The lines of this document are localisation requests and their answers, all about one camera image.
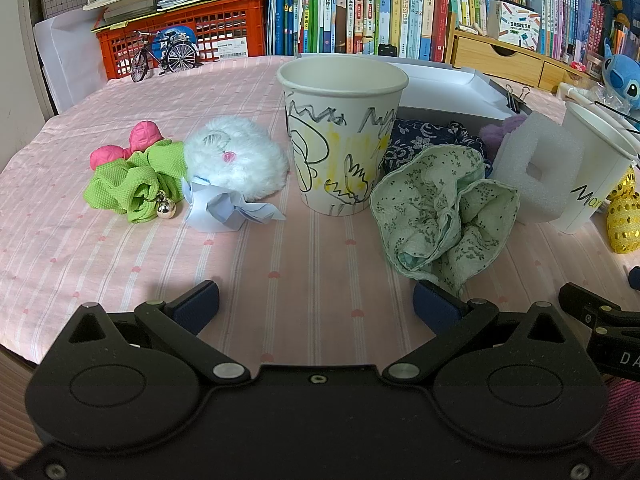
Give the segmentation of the green floral cloth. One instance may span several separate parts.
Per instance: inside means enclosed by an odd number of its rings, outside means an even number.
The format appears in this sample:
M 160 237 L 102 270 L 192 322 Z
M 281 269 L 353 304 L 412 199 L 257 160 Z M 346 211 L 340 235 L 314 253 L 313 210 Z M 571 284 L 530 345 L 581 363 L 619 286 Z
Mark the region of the green floral cloth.
M 442 144 L 386 174 L 370 196 L 370 209 L 395 271 L 458 296 L 506 246 L 520 194 L 487 179 L 474 148 Z

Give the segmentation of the green and pink scrunchie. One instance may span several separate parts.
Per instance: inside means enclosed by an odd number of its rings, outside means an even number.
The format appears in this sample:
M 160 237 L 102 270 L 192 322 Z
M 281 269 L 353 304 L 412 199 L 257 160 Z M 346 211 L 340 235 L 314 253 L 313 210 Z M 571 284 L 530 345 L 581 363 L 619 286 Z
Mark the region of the green and pink scrunchie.
M 164 138 L 155 122 L 138 122 L 127 146 L 103 145 L 89 162 L 93 175 L 84 200 L 90 207 L 123 214 L 131 223 L 176 214 L 186 178 L 183 144 Z

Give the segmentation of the lilac soft cloth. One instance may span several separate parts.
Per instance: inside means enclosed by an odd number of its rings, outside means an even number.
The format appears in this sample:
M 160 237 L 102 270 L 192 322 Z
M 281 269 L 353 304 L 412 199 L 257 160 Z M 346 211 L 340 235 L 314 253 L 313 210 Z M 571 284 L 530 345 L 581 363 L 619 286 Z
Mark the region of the lilac soft cloth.
M 507 117 L 500 124 L 489 124 L 480 129 L 478 136 L 485 145 L 485 156 L 491 162 L 496 158 L 503 138 L 517 129 L 528 118 L 525 114 Z

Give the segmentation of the navy floral pouch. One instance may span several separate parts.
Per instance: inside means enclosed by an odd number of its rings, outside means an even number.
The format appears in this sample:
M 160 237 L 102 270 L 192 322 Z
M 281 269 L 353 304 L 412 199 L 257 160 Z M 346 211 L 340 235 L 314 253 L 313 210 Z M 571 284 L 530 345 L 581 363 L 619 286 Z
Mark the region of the navy floral pouch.
M 382 161 L 384 174 L 397 170 L 411 162 L 416 155 L 432 145 L 462 145 L 478 151 L 484 160 L 485 176 L 492 171 L 486 144 L 478 136 L 471 136 L 460 122 L 450 122 L 446 126 L 434 125 L 419 119 L 397 119 L 393 126 L 390 144 Z

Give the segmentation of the pink striped tablecloth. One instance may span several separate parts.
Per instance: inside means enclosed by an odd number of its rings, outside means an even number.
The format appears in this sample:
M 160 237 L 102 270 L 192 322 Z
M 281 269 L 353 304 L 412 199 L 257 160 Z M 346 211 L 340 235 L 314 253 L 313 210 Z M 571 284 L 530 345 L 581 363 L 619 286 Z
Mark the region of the pink striped tablecloth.
M 201 233 L 181 218 L 132 224 L 85 202 L 90 153 L 124 143 L 143 119 L 178 140 L 212 117 L 241 115 L 285 142 L 280 64 L 241 58 L 141 84 L 113 81 L 13 156 L 1 174 L 6 348 L 37 362 L 85 301 L 124 312 L 205 280 L 218 284 L 220 310 L 202 337 L 248 367 L 383 366 L 431 338 L 370 214 L 316 214 L 295 183 L 274 199 L 283 221 L 231 233 Z

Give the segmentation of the white paper cup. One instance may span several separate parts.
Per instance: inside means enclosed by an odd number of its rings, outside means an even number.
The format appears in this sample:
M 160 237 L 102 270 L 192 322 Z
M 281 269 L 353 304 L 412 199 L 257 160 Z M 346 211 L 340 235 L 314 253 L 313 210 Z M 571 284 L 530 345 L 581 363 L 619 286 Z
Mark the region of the white paper cup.
M 637 152 L 626 136 L 588 108 L 568 102 L 562 126 L 584 151 L 578 175 L 555 229 L 574 234 L 603 204 L 626 174 Z

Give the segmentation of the black binder clip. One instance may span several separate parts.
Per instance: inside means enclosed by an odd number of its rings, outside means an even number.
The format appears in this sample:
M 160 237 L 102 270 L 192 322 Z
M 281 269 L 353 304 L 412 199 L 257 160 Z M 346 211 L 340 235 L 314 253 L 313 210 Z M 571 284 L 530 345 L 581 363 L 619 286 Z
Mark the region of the black binder clip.
M 512 110 L 514 114 L 528 113 L 526 98 L 529 95 L 530 88 L 524 86 L 520 92 L 516 92 L 510 84 L 506 84 L 504 88 L 506 89 L 506 106 L 508 109 Z

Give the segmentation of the doodled paper cup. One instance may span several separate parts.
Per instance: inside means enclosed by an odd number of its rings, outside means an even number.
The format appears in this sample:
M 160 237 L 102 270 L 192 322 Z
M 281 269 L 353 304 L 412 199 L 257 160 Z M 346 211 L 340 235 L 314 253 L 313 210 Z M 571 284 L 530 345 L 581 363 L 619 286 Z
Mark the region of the doodled paper cup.
M 319 214 L 358 214 L 382 174 L 409 77 L 374 56 L 310 54 L 277 72 L 300 197 Z

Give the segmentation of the wooden drawer organizer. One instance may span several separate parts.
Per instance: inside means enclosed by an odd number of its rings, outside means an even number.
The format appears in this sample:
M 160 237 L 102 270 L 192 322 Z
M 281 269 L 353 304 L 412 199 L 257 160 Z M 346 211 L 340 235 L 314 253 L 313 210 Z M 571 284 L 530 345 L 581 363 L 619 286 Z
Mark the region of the wooden drawer organizer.
M 448 18 L 445 62 L 455 68 L 472 68 L 551 93 L 558 90 L 561 82 L 578 88 L 590 88 L 596 82 L 588 74 L 548 56 L 457 27 L 454 12 Z

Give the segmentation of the miniature bicycle model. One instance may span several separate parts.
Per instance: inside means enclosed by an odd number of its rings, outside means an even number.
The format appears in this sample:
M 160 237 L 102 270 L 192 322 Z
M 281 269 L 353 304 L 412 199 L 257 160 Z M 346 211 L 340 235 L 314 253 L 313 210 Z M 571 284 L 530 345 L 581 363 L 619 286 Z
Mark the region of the miniature bicycle model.
M 159 32 L 136 34 L 142 40 L 142 46 L 131 61 L 131 79 L 142 81 L 154 61 L 162 74 L 190 70 L 200 65 L 200 52 L 187 27 L 169 27 Z

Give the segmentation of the blue Stitch plush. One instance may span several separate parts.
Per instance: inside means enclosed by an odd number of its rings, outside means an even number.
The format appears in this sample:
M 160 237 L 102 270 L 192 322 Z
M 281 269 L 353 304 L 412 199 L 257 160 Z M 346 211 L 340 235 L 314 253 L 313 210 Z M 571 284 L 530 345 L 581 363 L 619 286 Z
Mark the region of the blue Stitch plush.
M 605 39 L 602 77 L 605 88 L 614 92 L 630 110 L 639 108 L 639 63 L 627 55 L 613 52 L 610 42 Z

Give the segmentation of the red plastic crate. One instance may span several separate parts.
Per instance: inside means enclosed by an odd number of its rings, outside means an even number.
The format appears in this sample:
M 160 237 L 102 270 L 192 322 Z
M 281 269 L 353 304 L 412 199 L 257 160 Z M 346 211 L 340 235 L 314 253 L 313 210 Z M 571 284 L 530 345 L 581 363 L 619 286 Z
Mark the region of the red plastic crate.
M 202 62 L 266 53 L 267 0 L 208 0 L 94 30 L 107 78 L 127 77 L 142 32 L 186 27 Z

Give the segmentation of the white patterned box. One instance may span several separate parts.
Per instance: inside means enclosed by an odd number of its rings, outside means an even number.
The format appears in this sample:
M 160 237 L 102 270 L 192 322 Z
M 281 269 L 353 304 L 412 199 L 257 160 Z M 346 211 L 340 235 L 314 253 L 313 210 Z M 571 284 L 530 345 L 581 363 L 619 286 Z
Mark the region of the white patterned box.
M 504 44 L 526 50 L 539 47 L 540 15 L 526 6 L 491 0 L 487 13 L 487 35 Z

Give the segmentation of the row of upright books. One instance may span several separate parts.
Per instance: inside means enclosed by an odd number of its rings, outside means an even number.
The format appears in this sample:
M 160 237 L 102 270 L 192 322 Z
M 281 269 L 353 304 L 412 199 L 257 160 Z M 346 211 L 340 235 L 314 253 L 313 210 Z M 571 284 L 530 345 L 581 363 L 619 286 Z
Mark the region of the row of upright books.
M 540 15 L 539 54 L 584 70 L 604 56 L 639 56 L 639 0 L 503 0 Z M 269 54 L 395 55 L 442 62 L 448 15 L 487 35 L 491 0 L 269 0 Z

